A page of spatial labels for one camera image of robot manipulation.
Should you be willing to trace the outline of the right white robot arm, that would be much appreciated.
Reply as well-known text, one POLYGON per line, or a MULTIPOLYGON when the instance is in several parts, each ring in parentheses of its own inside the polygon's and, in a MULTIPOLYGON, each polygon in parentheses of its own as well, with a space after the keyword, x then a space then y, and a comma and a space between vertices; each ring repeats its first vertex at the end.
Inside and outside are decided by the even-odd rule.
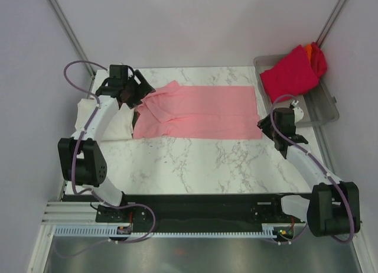
POLYGON ((283 196, 271 206, 271 216, 277 222, 290 216, 299 218, 316 237, 330 236, 339 243, 350 243, 360 230, 359 189, 355 183, 344 182, 330 171, 314 155, 308 141, 297 134, 300 111, 300 108, 276 108, 257 124, 312 189, 307 198, 300 194, 283 196))

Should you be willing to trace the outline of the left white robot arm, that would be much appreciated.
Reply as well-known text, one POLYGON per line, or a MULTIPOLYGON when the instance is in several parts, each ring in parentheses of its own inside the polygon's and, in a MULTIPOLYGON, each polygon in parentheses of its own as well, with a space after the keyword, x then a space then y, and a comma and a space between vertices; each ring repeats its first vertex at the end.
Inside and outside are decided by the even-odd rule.
POLYGON ((124 64, 107 68, 108 77, 99 88, 86 93, 94 100, 83 127, 71 137, 58 142, 63 178, 71 183, 77 196, 90 193, 101 204, 110 207, 109 215, 117 222, 129 217, 125 194, 107 177, 107 163, 99 147, 113 117, 126 105, 132 109, 155 89, 138 69, 124 64))

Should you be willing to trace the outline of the pink t shirt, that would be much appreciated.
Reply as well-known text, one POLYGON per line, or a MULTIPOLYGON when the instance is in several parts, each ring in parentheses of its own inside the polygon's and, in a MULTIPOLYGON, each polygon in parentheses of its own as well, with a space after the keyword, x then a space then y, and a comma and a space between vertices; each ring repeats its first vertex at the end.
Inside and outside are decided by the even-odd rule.
POLYGON ((133 137, 261 139, 252 86, 182 86, 172 81, 138 106, 133 137))

